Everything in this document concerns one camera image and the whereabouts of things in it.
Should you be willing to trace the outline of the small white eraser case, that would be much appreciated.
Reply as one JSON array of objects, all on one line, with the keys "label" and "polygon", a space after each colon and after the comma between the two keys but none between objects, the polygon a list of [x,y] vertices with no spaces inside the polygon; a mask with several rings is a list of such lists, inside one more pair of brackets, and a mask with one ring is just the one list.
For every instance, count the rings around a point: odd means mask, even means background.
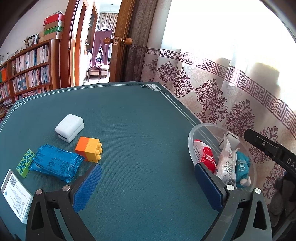
[{"label": "small white eraser case", "polygon": [[83,128],[83,118],[74,114],[68,114],[55,127],[55,132],[60,139],[64,140],[67,143],[71,143]]}]

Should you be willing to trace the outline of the teal knitted cloth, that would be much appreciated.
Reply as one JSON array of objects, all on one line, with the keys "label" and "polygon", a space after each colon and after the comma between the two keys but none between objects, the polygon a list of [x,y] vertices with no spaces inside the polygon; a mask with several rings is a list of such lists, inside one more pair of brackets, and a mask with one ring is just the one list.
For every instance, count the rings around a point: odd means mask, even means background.
[{"label": "teal knitted cloth", "polygon": [[237,188],[249,187],[251,185],[251,178],[249,175],[249,168],[251,165],[250,158],[240,151],[236,152],[236,156],[236,186]]}]

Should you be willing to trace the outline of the wooden bookshelf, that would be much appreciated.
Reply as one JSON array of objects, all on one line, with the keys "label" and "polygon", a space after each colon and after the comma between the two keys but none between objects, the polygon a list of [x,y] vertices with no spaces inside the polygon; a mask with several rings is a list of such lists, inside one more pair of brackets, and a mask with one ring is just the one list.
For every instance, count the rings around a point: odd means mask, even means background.
[{"label": "wooden bookshelf", "polygon": [[33,45],[1,65],[1,107],[34,93],[59,89],[58,39]]}]

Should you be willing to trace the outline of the purple hanging trousers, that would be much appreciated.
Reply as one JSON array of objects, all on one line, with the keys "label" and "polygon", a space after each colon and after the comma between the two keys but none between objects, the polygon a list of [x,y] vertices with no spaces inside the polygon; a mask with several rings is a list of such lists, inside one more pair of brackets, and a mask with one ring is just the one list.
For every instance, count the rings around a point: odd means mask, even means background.
[{"label": "purple hanging trousers", "polygon": [[109,45],[104,44],[103,40],[105,38],[110,38],[113,33],[112,29],[98,30],[94,35],[93,49],[92,49],[92,65],[94,67],[96,64],[96,58],[99,53],[99,50],[102,48],[103,51],[103,64],[108,64],[109,56]]}]

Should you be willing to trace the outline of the orange yellow toy brick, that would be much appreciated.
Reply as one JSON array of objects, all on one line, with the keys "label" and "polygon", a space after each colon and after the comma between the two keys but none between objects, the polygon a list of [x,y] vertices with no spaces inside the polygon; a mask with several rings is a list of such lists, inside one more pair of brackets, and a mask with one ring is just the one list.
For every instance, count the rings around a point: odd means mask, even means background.
[{"label": "orange yellow toy brick", "polygon": [[103,152],[102,143],[99,139],[80,137],[75,147],[75,153],[83,156],[85,161],[98,163]]}]

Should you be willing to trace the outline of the wooden door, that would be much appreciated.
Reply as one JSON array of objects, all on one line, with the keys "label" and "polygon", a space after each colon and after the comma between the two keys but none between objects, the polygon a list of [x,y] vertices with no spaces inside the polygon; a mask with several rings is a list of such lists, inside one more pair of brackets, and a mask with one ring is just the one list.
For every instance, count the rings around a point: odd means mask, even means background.
[{"label": "wooden door", "polygon": [[132,23],[132,14],[136,0],[123,0],[120,5],[114,36],[105,38],[104,44],[112,44],[110,62],[110,82],[120,82],[124,66],[126,47],[132,45],[133,39],[129,38]]}]

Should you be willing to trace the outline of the red snack packet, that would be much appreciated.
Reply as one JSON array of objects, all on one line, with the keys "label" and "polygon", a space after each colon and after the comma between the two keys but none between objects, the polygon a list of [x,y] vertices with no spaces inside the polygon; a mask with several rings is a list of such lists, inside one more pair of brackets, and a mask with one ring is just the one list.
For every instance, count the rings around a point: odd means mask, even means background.
[{"label": "red snack packet", "polygon": [[211,148],[202,142],[195,139],[193,141],[194,152],[198,163],[204,163],[205,166],[214,174],[216,171],[216,162]]}]

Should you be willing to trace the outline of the stacked boxes on shelf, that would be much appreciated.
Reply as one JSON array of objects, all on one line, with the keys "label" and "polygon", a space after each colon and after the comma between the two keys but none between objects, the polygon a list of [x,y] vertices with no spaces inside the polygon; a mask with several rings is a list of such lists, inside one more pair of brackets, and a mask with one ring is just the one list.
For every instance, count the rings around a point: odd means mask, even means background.
[{"label": "stacked boxes on shelf", "polygon": [[65,15],[57,12],[44,19],[44,29],[39,32],[39,42],[44,42],[50,39],[62,39],[64,29]]}]

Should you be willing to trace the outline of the green dotted block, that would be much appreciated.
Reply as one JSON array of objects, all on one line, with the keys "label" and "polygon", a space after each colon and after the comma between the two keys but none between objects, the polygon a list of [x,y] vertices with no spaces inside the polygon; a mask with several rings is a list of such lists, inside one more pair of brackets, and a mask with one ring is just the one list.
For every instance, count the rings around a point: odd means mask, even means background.
[{"label": "green dotted block", "polygon": [[27,174],[29,173],[29,166],[34,156],[35,153],[32,152],[32,150],[28,149],[26,153],[23,155],[18,165],[16,166],[16,170],[21,177],[26,178]]}]

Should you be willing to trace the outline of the blue cracker packet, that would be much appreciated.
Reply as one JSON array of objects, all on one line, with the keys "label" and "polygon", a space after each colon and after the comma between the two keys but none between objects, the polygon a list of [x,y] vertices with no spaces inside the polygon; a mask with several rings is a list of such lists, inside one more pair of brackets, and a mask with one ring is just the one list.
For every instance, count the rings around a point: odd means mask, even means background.
[{"label": "blue cracker packet", "polygon": [[29,170],[54,176],[61,181],[70,183],[84,159],[77,153],[46,144],[38,149]]}]

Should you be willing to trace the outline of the white medicine box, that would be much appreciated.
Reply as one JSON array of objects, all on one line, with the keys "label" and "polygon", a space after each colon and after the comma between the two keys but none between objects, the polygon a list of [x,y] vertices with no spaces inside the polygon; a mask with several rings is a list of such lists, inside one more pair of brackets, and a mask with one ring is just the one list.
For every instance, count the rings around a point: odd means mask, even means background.
[{"label": "white medicine box", "polygon": [[1,192],[18,219],[23,224],[27,224],[33,196],[11,169],[4,178]]}]

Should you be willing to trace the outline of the white blue plastic packet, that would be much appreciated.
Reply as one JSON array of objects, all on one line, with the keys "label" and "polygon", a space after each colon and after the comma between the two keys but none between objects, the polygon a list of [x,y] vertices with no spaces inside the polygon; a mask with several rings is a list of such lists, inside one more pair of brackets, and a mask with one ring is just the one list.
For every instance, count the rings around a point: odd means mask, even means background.
[{"label": "white blue plastic packet", "polygon": [[227,138],[224,136],[224,148],[219,156],[219,161],[216,166],[215,175],[218,176],[225,185],[232,185],[236,187],[236,150],[232,150],[231,145]]}]

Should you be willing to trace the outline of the patterned curtain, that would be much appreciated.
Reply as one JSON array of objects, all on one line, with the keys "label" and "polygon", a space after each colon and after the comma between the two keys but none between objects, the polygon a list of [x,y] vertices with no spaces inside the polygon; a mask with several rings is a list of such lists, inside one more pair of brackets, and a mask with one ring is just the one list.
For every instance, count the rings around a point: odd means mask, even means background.
[{"label": "patterned curtain", "polygon": [[126,81],[159,82],[201,122],[295,151],[295,41],[261,1],[136,1]]}]

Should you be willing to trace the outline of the large white eraser case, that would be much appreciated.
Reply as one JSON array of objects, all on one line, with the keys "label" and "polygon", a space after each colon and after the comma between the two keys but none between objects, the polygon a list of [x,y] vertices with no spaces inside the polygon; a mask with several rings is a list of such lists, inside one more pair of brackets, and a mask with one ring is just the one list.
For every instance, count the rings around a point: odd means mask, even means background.
[{"label": "large white eraser case", "polygon": [[[233,133],[227,131],[226,133],[224,133],[224,136],[227,138],[227,140],[229,141],[231,148],[234,150],[238,147],[240,140],[239,137],[237,137],[236,135],[234,135]],[[220,143],[219,143],[219,149],[223,149],[224,148],[224,137],[222,137]]]}]

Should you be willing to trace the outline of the clear plastic bowl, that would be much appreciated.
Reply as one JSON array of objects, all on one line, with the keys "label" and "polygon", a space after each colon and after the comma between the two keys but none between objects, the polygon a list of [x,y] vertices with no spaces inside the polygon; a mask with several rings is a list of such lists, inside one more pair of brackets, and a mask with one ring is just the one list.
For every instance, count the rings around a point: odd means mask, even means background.
[{"label": "clear plastic bowl", "polygon": [[204,163],[206,169],[225,185],[251,191],[256,184],[256,169],[250,152],[236,135],[210,123],[192,128],[188,148],[193,164]]}]

